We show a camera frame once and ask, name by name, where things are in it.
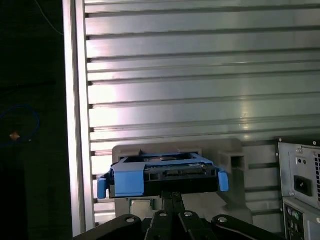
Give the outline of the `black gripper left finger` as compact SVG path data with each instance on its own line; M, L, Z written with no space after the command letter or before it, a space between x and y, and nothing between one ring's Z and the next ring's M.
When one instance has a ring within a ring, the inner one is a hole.
M174 221L173 194L161 195L162 210L152 218L125 214L73 237L74 240L170 240Z

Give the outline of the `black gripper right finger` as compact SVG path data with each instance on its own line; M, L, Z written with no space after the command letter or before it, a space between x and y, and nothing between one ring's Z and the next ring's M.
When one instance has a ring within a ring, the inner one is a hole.
M179 192L172 193L173 212L188 240L282 240L277 234L230 215L217 215L208 221L185 209Z

